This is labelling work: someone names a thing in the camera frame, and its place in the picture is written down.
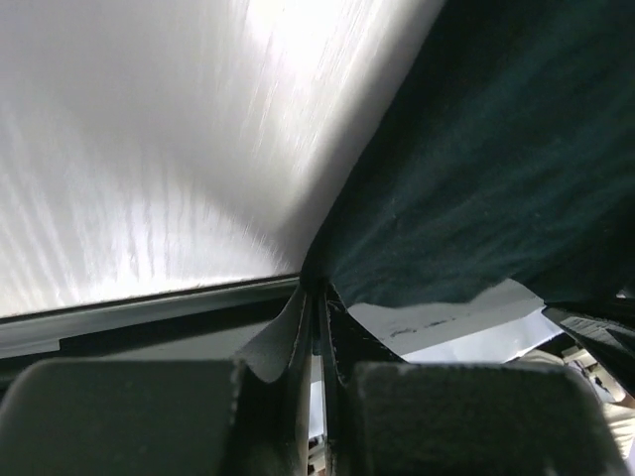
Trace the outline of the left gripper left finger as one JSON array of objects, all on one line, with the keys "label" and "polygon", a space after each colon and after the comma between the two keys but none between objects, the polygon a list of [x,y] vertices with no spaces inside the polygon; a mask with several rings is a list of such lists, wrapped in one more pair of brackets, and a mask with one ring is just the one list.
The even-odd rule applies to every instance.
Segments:
[{"label": "left gripper left finger", "polygon": [[1,405],[5,475],[303,475],[312,300],[229,360],[52,359]]}]

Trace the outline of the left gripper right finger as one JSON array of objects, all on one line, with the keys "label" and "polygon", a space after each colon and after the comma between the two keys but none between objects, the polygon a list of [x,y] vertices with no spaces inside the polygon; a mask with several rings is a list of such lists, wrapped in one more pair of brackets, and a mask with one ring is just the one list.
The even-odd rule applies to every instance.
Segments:
[{"label": "left gripper right finger", "polygon": [[317,299],[330,475],[625,475],[592,390],[543,364],[412,364]]}]

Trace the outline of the black t-shirt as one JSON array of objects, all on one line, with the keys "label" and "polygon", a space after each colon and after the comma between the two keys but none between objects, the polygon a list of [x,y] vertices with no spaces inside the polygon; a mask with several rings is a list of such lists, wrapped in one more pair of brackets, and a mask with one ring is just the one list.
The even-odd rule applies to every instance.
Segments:
[{"label": "black t-shirt", "polygon": [[301,271],[386,307],[633,277],[630,1],[447,2]]}]

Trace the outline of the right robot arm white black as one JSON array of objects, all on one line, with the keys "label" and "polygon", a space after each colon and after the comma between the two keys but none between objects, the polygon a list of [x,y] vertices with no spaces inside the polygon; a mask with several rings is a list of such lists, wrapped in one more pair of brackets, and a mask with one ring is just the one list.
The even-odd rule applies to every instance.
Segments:
[{"label": "right robot arm white black", "polygon": [[634,396],[634,289],[607,299],[546,301],[545,305],[543,315]]}]

